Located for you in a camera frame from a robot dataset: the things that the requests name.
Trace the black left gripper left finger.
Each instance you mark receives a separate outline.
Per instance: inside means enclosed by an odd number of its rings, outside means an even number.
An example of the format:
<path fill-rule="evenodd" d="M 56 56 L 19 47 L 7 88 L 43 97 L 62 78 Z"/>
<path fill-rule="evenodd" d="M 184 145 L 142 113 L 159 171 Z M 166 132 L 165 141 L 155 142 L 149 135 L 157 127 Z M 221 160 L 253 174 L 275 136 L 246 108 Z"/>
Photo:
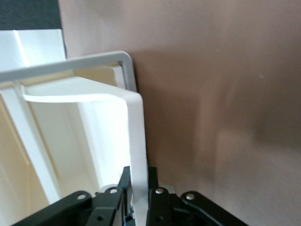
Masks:
<path fill-rule="evenodd" d="M 125 226 L 131 218 L 130 167 L 124 167 L 117 186 L 94 196 L 76 191 L 18 221 L 15 226 Z"/>

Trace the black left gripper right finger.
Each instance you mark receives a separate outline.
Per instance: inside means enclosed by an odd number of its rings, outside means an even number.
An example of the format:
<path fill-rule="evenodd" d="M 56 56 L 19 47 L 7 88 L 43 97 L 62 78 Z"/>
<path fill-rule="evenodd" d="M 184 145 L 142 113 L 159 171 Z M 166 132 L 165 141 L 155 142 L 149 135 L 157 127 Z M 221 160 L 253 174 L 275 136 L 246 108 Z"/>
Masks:
<path fill-rule="evenodd" d="M 158 184 L 157 168 L 148 168 L 148 226 L 245 226 L 225 209 L 196 191 L 181 196 Z"/>

